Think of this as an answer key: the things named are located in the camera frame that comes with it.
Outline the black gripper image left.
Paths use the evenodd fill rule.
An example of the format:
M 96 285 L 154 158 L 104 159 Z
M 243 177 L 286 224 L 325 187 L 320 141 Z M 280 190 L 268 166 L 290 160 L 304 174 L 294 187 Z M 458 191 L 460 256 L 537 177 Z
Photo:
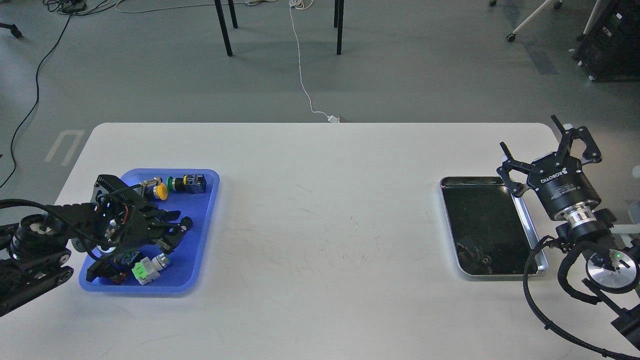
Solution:
M 156 244 L 163 253 L 173 253 L 187 231 L 183 231 L 180 210 L 144 205 L 105 202 L 97 207 L 97 257 L 113 258 L 146 245 Z

